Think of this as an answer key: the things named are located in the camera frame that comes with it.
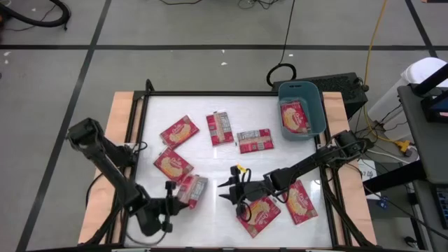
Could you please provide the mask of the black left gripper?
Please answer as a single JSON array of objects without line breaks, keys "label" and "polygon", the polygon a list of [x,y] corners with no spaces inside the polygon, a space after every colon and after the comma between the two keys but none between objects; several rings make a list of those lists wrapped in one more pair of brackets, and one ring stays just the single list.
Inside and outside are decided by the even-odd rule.
[{"label": "black left gripper", "polygon": [[[159,230],[163,232],[172,232],[173,225],[170,221],[171,210],[170,204],[174,201],[173,190],[176,188],[176,183],[173,181],[167,181],[165,183],[165,189],[167,195],[165,198],[151,198],[149,201],[148,208],[146,210],[148,216],[148,231],[158,232]],[[187,203],[175,200],[176,205],[179,207],[176,210],[176,214],[188,209]]]}]

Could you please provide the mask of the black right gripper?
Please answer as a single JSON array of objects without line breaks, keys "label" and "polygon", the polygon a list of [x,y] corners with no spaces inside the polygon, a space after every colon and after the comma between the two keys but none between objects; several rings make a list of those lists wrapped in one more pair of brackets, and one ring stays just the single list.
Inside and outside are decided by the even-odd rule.
[{"label": "black right gripper", "polygon": [[244,213],[243,205],[248,200],[254,202],[268,195],[265,183],[263,181],[252,181],[252,171],[247,169],[246,173],[241,173],[237,166],[230,168],[231,177],[218,187],[230,186],[229,194],[220,194],[225,200],[229,200],[236,205],[237,215]]}]

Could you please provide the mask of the red popcorn bag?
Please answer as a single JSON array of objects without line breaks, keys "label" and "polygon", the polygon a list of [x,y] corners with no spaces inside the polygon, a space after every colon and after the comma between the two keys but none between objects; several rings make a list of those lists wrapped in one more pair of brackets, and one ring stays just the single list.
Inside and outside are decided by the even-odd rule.
[{"label": "red popcorn bag", "polygon": [[239,222],[252,238],[262,232],[280,213],[280,208],[269,197],[250,204],[244,203],[244,213],[238,215]]},{"label": "red popcorn bag", "polygon": [[225,143],[232,143],[234,137],[230,120],[226,112],[216,112],[206,116],[212,146]]},{"label": "red popcorn bag", "polygon": [[171,148],[164,149],[153,163],[169,180],[181,183],[194,167]]},{"label": "red popcorn bag", "polygon": [[183,116],[160,134],[162,142],[175,149],[199,132],[199,128],[188,115]]},{"label": "red popcorn bag", "polygon": [[294,182],[288,194],[284,193],[283,196],[288,197],[286,207],[295,225],[318,216],[301,180]]},{"label": "red popcorn bag", "polygon": [[265,151],[274,148],[269,129],[257,129],[237,134],[241,154]]},{"label": "red popcorn bag", "polygon": [[187,175],[180,184],[177,197],[187,203],[189,209],[194,209],[206,190],[208,178],[199,175]]},{"label": "red popcorn bag", "polygon": [[298,100],[281,104],[283,126],[293,134],[307,134],[311,130],[305,111]]}]

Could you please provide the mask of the light wooden side board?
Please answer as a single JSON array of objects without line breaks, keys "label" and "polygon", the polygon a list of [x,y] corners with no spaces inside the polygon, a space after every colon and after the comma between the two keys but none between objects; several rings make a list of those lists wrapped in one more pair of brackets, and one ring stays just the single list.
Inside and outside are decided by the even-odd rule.
[{"label": "light wooden side board", "polygon": [[[323,103],[328,121],[327,128],[329,129],[330,135],[333,136],[341,131],[349,130],[349,123],[341,93],[324,92]],[[358,171],[357,160],[339,169],[339,181],[345,211],[365,238],[376,245],[375,231],[365,196],[363,180]]]},{"label": "light wooden side board", "polygon": [[[105,135],[115,144],[134,143],[137,141],[137,132],[143,101],[133,100],[133,92],[116,92],[111,104]],[[78,243],[91,239],[101,227],[113,208],[115,189],[109,181],[95,170],[96,182],[90,189],[89,200],[83,219]]]}]

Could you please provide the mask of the teal plastic basket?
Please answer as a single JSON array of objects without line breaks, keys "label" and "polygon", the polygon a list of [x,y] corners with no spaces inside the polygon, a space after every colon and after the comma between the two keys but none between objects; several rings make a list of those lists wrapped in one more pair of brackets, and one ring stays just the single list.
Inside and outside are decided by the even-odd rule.
[{"label": "teal plastic basket", "polygon": [[[313,83],[283,83],[278,89],[278,107],[282,136],[289,141],[302,141],[317,137],[326,130],[326,116],[319,90]],[[307,134],[293,134],[282,123],[281,104],[298,100],[308,118],[311,130]]]}]

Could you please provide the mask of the white paper sheet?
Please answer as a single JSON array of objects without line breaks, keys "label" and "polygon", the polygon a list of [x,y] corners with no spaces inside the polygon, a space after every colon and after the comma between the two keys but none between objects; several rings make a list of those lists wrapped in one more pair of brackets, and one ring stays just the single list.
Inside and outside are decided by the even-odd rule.
[{"label": "white paper sheet", "polygon": [[360,159],[358,161],[358,168],[362,173],[362,180],[367,181],[377,176],[375,162],[371,160]]}]

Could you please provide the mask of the black perforated equipment box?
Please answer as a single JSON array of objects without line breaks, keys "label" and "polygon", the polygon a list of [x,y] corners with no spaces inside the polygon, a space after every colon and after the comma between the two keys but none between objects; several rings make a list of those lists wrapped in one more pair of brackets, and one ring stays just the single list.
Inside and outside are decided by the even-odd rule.
[{"label": "black perforated equipment box", "polygon": [[357,77],[354,72],[289,81],[282,80],[273,83],[270,80],[270,75],[267,75],[266,79],[267,84],[272,88],[272,91],[277,91],[283,83],[288,83],[290,81],[293,83],[313,83],[316,86],[321,99],[323,99],[322,92],[340,92],[342,94],[342,100],[348,119],[351,119],[352,116],[368,101],[364,87],[362,86],[362,79]]}]

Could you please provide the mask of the black desk crossbar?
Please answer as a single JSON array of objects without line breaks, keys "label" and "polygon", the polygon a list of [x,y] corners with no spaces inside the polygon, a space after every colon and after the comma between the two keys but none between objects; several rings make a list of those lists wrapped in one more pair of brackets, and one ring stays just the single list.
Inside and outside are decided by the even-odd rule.
[{"label": "black desk crossbar", "polygon": [[371,195],[415,180],[426,180],[426,173],[420,160],[364,181],[364,192],[365,195]]}]

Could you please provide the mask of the dark grey desk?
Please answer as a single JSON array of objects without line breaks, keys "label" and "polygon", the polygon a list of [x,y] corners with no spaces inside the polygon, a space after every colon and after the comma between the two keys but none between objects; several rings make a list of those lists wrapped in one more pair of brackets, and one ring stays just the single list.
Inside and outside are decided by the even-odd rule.
[{"label": "dark grey desk", "polygon": [[448,124],[428,122],[422,98],[410,86],[400,86],[398,95],[426,177],[413,182],[425,224],[448,237],[441,224],[432,188],[448,186]]}]

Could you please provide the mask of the dark keyboard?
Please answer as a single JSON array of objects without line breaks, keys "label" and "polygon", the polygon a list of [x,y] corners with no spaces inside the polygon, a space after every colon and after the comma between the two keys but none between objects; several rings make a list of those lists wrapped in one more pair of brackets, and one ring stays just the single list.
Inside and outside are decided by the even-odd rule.
[{"label": "dark keyboard", "polygon": [[435,188],[435,203],[440,212],[441,224],[448,230],[448,188]]}]

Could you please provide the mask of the black and blue device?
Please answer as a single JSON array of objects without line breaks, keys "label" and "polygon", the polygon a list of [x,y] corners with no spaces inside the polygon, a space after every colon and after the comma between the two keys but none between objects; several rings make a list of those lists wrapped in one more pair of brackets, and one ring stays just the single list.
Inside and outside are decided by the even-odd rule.
[{"label": "black and blue device", "polygon": [[448,91],[421,100],[425,118],[430,123],[448,123]]}]

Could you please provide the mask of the white rounded bin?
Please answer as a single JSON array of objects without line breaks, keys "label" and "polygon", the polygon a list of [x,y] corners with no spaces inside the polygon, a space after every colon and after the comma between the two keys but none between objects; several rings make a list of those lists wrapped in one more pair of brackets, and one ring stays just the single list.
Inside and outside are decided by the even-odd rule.
[{"label": "white rounded bin", "polygon": [[404,118],[404,112],[401,107],[398,108],[400,105],[398,101],[398,88],[410,83],[420,84],[445,64],[446,62],[442,59],[427,57],[409,65],[400,74],[400,78],[391,86],[386,94],[367,112],[369,118],[378,122],[381,120],[385,124],[402,120]]}]

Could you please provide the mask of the black bar on desk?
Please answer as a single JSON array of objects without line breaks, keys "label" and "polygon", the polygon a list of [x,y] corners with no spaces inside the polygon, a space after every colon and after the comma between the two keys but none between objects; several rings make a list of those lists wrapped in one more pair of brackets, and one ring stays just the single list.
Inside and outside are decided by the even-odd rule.
[{"label": "black bar on desk", "polygon": [[439,84],[448,79],[448,63],[438,69],[431,76],[427,77],[423,82],[415,85],[412,90],[416,95],[424,95],[436,88]]}]

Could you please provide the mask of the black metal table frame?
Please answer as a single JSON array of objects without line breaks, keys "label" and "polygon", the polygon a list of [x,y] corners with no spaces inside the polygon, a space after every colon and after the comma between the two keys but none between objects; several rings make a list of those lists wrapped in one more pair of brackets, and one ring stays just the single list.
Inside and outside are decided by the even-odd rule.
[{"label": "black metal table frame", "polygon": [[[316,150],[313,139],[289,141],[280,130],[278,98],[268,91],[133,91],[136,101],[143,106],[136,141],[145,141],[147,148],[139,162],[127,173],[140,182],[153,196],[160,196],[165,176],[153,166],[156,155],[163,149],[162,130],[181,116],[189,115],[199,132],[179,148],[195,172],[208,178],[205,195],[194,210],[184,210],[174,217],[174,231],[145,237],[137,220],[126,218],[115,227],[112,245],[126,249],[140,249],[150,243],[148,252],[238,252],[238,251],[306,251],[330,250],[334,245],[342,249],[357,248],[352,234],[345,234],[346,225],[329,203],[321,189],[321,175],[315,169],[302,177],[307,192],[318,210],[318,217],[294,225],[282,211],[256,238],[251,238],[235,217],[235,208],[220,194],[218,187],[230,174],[230,167],[241,164],[252,170],[259,179],[273,169],[288,167],[303,160]],[[258,127],[271,130],[274,148],[241,154],[234,143],[212,146],[206,126],[206,115],[223,110],[230,115],[234,131]]]}]

